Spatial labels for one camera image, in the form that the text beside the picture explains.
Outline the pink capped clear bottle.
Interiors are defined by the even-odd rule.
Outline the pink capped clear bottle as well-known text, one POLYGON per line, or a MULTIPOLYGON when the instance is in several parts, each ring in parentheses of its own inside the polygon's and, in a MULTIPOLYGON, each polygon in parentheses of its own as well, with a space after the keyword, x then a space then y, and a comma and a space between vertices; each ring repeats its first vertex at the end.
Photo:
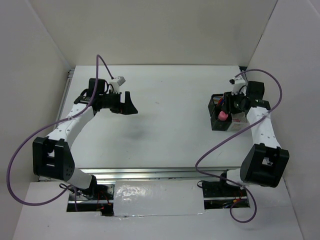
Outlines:
POLYGON ((225 113, 224 111, 221 111, 218 115, 218 120, 225 122, 228 120, 229 115, 227 113, 225 113))

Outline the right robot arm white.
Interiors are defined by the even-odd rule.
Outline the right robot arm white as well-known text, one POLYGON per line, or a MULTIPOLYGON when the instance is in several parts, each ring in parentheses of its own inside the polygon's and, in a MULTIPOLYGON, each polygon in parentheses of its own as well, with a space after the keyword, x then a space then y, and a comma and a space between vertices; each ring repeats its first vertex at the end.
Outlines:
POLYGON ((253 146, 241 167, 227 170, 226 178, 219 182, 218 190, 230 196, 236 183, 248 186, 278 186, 289 161, 289 151, 278 143, 272 122, 270 103, 264 100, 265 86, 262 82, 231 80, 233 89, 226 94, 226 110, 229 114, 243 113, 251 126, 253 146))

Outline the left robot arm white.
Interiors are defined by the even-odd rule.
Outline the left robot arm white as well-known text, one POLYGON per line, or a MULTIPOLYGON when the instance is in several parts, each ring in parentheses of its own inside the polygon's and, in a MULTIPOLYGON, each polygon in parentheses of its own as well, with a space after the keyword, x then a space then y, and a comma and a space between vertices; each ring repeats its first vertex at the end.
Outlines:
POLYGON ((90 78, 86 88, 73 102, 66 120, 46 137, 37 137, 32 143, 33 172, 39 177, 61 180, 75 186, 88 200, 97 197, 97 179, 75 166, 71 153, 72 145, 82 129, 102 109, 112 113, 134 115, 138 110, 133 105, 130 92, 124 93, 121 101, 120 87, 125 83, 122 76, 110 83, 104 79, 90 78))

